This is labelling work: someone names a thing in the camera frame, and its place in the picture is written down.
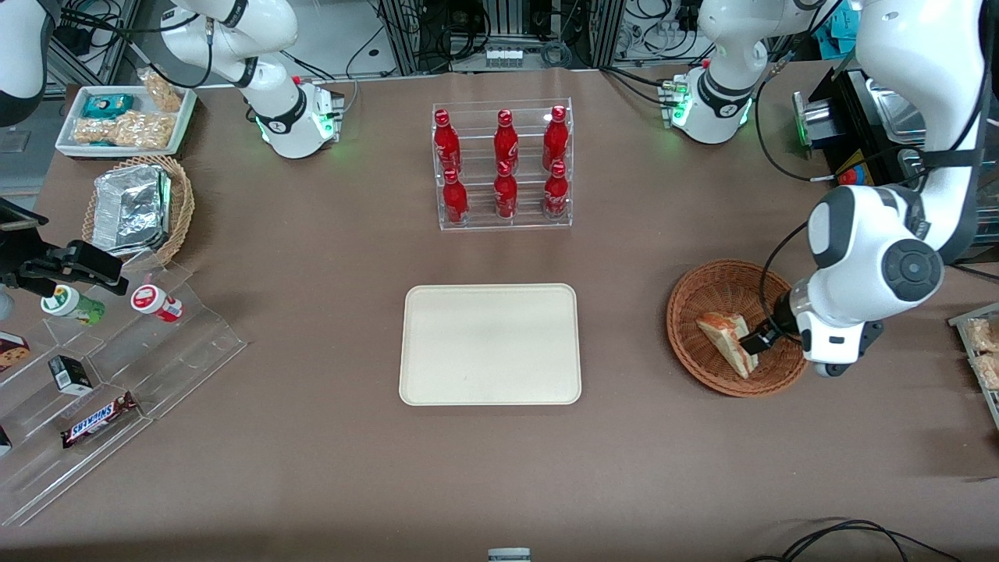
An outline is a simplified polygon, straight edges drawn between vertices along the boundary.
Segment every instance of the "clear acrylic shelf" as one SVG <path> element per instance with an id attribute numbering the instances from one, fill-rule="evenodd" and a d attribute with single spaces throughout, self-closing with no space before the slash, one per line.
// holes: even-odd
<path id="1" fill-rule="evenodd" d="M 551 108 L 563 105 L 566 109 L 565 126 L 568 127 L 568 146 L 565 149 L 565 179 L 569 189 L 565 200 L 565 213 L 556 220 L 549 220 L 541 212 L 544 201 L 544 182 L 548 172 L 541 166 L 544 130 L 551 120 Z M 462 173 L 459 175 L 469 193 L 469 221 L 465 225 L 452 224 L 444 203 L 444 169 L 434 147 L 434 114 L 431 114 L 431 157 L 434 160 L 435 188 L 438 199 L 438 221 L 441 230 L 484 230 L 502 228 L 544 228 L 572 225 L 572 138 L 573 113 L 571 98 L 551 98 L 514 101 L 484 101 L 468 103 L 436 103 L 434 111 L 447 109 L 451 124 L 458 133 L 462 147 Z M 493 182 L 497 178 L 496 154 L 493 137 L 497 132 L 497 113 L 508 109 L 513 114 L 513 128 L 518 135 L 517 168 L 513 174 L 517 183 L 517 207 L 512 219 L 502 219 L 496 212 Z"/>
<path id="2" fill-rule="evenodd" d="M 100 322 L 84 326 L 46 318 L 25 336 L 31 356 L 0 373 L 0 426 L 13 445 L 0 457 L 0 522 L 5 526 L 26 523 L 246 347 L 186 283 L 187 270 L 164 266 L 147 252 L 122 272 L 129 279 L 126 296 L 99 288 L 85 293 L 107 307 Z M 145 283 L 183 303 L 177 322 L 132 309 L 131 291 Z M 48 366 L 56 355 L 83 363 L 94 390 L 79 397 L 60 393 Z M 126 391 L 139 408 L 63 448 L 60 432 Z"/>

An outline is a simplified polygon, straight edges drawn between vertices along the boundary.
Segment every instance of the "coca-cola bottle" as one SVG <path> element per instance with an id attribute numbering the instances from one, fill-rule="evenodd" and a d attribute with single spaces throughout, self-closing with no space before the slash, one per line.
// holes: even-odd
<path id="1" fill-rule="evenodd" d="M 497 215 L 511 219 L 516 214 L 516 180 L 509 162 L 497 162 L 497 180 L 493 182 L 497 196 Z"/>
<path id="2" fill-rule="evenodd" d="M 469 193 L 458 181 L 455 168 L 444 171 L 444 206 L 451 224 L 464 226 L 469 222 Z"/>
<path id="3" fill-rule="evenodd" d="M 459 173 L 462 171 L 462 147 L 458 142 L 458 132 L 451 125 L 451 115 L 447 109 L 439 109 L 434 112 L 434 146 L 437 148 L 438 158 L 441 160 L 443 168 L 455 168 Z"/>
<path id="4" fill-rule="evenodd" d="M 493 147 L 496 148 L 497 162 L 509 162 L 516 171 L 517 137 L 513 130 L 513 114 L 508 109 L 500 109 L 497 115 L 499 128 L 493 137 Z"/>
<path id="5" fill-rule="evenodd" d="M 556 105 L 551 108 L 551 121 L 544 130 L 544 152 L 541 155 L 541 166 L 551 169 L 551 163 L 565 156 L 568 146 L 568 127 L 565 126 L 565 107 Z"/>
<path id="6" fill-rule="evenodd" d="M 556 220 L 565 214 L 565 199 L 568 197 L 568 180 L 565 179 L 565 163 L 555 160 L 551 163 L 551 176 L 544 182 L 544 201 L 541 211 L 549 220 Z"/>

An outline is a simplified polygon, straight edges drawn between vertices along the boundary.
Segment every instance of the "white tray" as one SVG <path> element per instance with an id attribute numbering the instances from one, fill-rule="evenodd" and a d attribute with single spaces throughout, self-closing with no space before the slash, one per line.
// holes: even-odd
<path id="1" fill-rule="evenodd" d="M 134 146 L 93 146 L 90 144 L 80 144 L 73 140 L 73 129 L 76 127 L 76 120 L 83 114 L 84 104 L 91 96 L 103 96 L 109 94 L 132 94 L 134 104 L 132 109 L 142 112 L 162 113 L 153 98 L 149 96 L 145 86 L 84 86 L 80 88 L 80 93 L 73 100 L 69 112 L 66 114 L 66 121 L 59 131 L 59 138 L 56 139 L 56 150 L 66 156 L 77 158 L 131 158 L 133 156 L 169 156 L 176 154 L 184 140 L 184 132 L 187 130 L 188 122 L 194 113 L 194 105 L 198 100 L 198 95 L 194 90 L 184 90 L 184 98 L 181 100 L 181 109 L 177 113 L 177 125 L 174 133 L 170 136 L 170 142 L 164 150 L 152 150 L 146 148 L 136 148 Z"/>
<path id="2" fill-rule="evenodd" d="M 581 392 L 568 285 L 421 285 L 406 296 L 403 402 L 564 405 Z"/>

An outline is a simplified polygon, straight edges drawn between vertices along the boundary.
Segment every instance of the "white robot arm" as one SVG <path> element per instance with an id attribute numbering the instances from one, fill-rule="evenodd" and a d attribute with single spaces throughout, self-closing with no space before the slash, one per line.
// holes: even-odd
<path id="1" fill-rule="evenodd" d="M 210 66 L 239 87 L 257 113 L 264 140 L 278 154 L 302 158 L 336 139 L 330 92 L 296 84 L 274 55 L 298 37 L 298 21 L 287 0 L 175 4 L 163 14 L 165 28 L 200 16 L 164 31 L 167 47 L 184 62 Z M 58 0 L 0 0 L 0 126 L 24 120 L 41 102 L 46 52 L 58 19 Z"/>
<path id="2" fill-rule="evenodd" d="M 689 99 L 674 125 L 700 142 L 731 138 L 765 67 L 759 39 L 809 30 L 835 4 L 705 0 L 698 23 L 717 44 L 718 55 L 706 70 L 685 77 Z M 981 5 L 982 0 L 863 2 L 857 59 L 879 84 L 925 116 L 924 164 L 930 171 L 919 193 L 900 185 L 851 185 L 822 198 L 808 220 L 818 270 L 799 281 L 772 318 L 743 340 L 751 353 L 767 349 L 781 334 L 800 335 L 805 357 L 821 374 L 841 374 L 880 334 L 883 319 L 936 292 L 944 264 L 971 243 L 971 183 L 980 162 L 974 149 L 986 83 Z"/>
<path id="3" fill-rule="evenodd" d="M 257 114 L 274 150 L 287 158 L 309 156 L 334 140 L 337 121 L 330 92 L 296 84 L 275 56 L 295 44 L 298 20 L 287 0 L 175 0 L 163 14 L 167 48 L 180 60 L 211 70 L 238 87 Z M 212 45 L 208 34 L 213 33 Z"/>
<path id="4" fill-rule="evenodd" d="M 0 127 L 20 123 L 41 103 L 58 19 L 56 0 L 0 2 Z"/>

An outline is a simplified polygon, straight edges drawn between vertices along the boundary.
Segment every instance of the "bread slice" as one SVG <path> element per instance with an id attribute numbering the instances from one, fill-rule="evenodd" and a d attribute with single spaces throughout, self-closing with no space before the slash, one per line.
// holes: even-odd
<path id="1" fill-rule="evenodd" d="M 738 314 L 708 312 L 697 319 L 697 327 L 718 348 L 738 375 L 744 379 L 759 365 L 755 355 L 749 355 L 739 345 L 739 338 L 749 335 L 746 321 Z"/>
<path id="2" fill-rule="evenodd" d="M 999 361 L 991 353 L 983 353 L 971 360 L 978 370 L 982 382 L 989 390 L 999 390 Z"/>
<path id="3" fill-rule="evenodd" d="M 972 318 L 964 326 L 968 339 L 971 340 L 971 347 L 975 351 L 999 351 L 999 343 L 996 342 L 992 327 L 985 318 Z"/>

